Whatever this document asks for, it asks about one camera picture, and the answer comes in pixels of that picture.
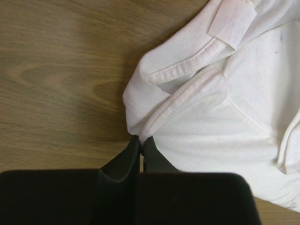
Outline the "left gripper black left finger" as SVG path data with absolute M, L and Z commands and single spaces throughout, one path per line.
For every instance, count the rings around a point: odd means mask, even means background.
M 115 182 L 126 180 L 131 173 L 139 172 L 140 164 L 140 142 L 139 137 L 134 135 L 127 147 L 102 166 L 100 170 L 109 179 Z

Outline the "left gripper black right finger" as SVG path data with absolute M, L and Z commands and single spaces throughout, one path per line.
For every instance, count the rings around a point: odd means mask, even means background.
M 142 149 L 143 155 L 143 171 L 145 173 L 179 173 L 176 169 L 157 149 L 155 140 L 150 137 L 144 143 Z

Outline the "white t-shirt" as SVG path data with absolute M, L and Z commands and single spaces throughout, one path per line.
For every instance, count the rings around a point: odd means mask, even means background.
M 146 53 L 127 129 L 180 171 L 237 173 L 255 197 L 300 210 L 300 3 L 210 0 Z

